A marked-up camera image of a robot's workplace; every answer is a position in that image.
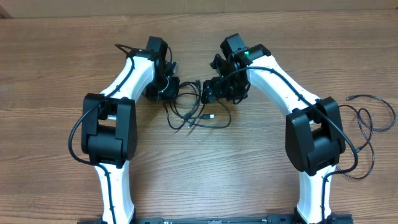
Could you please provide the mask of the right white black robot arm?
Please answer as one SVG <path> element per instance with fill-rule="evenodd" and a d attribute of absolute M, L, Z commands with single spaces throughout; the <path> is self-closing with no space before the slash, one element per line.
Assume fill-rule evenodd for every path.
<path fill-rule="evenodd" d="M 343 132 L 340 108 L 291 78 L 262 44 L 248 47 L 239 34 L 226 37 L 210 66 L 218 77 L 203 84 L 201 102 L 221 98 L 238 104 L 251 86 L 260 89 L 285 117 L 285 151 L 299 172 L 299 200 L 289 223 L 352 223 L 329 205 L 331 178 L 339 174 L 340 155 L 352 142 Z"/>

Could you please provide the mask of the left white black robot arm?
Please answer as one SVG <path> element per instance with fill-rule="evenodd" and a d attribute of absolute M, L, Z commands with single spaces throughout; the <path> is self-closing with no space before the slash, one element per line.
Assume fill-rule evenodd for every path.
<path fill-rule="evenodd" d="M 82 116 L 72 127 L 68 150 L 74 160 L 97 171 L 103 214 L 96 223 L 134 223 L 129 165 L 137 149 L 136 103 L 177 96 L 176 62 L 166 41 L 150 36 L 144 49 L 118 44 L 125 66 L 101 93 L 83 99 Z"/>

